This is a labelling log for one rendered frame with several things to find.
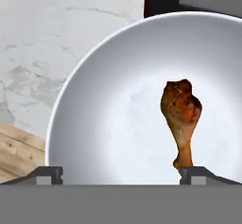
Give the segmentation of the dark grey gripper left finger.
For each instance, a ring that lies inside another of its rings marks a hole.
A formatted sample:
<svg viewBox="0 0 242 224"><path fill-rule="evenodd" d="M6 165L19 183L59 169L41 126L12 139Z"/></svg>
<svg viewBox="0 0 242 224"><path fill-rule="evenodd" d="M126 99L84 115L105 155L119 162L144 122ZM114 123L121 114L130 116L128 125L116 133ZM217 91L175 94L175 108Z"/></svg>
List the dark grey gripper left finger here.
<svg viewBox="0 0 242 224"><path fill-rule="evenodd" d="M6 184L63 185L61 166L39 166L29 174L6 181Z"/></svg>

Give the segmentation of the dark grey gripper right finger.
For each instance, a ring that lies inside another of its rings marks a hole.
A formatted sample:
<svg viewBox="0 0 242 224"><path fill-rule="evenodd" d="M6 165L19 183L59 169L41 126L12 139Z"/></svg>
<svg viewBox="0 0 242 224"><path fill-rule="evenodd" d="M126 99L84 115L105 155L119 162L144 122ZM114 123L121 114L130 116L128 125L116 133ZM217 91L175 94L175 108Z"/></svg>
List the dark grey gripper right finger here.
<svg viewBox="0 0 242 224"><path fill-rule="evenodd" d="M183 167L181 169L180 185L241 185L213 174L204 166Z"/></svg>

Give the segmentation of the brown chicken drumstick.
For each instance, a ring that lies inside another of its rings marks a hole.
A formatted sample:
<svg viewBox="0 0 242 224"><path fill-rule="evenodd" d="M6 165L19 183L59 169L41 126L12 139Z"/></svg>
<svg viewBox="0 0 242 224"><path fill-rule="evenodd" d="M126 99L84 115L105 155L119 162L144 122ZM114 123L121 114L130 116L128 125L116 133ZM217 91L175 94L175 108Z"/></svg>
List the brown chicken drumstick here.
<svg viewBox="0 0 242 224"><path fill-rule="evenodd" d="M168 81L160 103L161 112L175 139L178 155L173 166L179 171L191 167L191 139L202 112L200 101L192 93L188 79Z"/></svg>

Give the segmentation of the white bowl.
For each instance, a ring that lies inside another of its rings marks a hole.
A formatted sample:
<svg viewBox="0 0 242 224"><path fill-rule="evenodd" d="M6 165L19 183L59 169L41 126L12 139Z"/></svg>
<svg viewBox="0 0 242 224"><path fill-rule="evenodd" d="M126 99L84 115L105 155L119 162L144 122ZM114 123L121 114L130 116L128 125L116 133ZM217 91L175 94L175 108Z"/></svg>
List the white bowl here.
<svg viewBox="0 0 242 224"><path fill-rule="evenodd" d="M160 100L184 78L202 104L194 165L242 182L242 19L208 12L146 18L86 55L53 108L46 163L66 185L178 183Z"/></svg>

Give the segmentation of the light wooden cutting board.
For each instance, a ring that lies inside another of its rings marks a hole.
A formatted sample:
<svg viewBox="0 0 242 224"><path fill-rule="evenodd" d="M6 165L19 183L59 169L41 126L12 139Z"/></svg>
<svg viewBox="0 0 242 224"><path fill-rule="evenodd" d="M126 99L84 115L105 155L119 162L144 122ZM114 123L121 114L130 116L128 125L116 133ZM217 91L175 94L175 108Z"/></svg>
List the light wooden cutting board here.
<svg viewBox="0 0 242 224"><path fill-rule="evenodd" d="M0 123L0 183L44 166L45 140L12 125Z"/></svg>

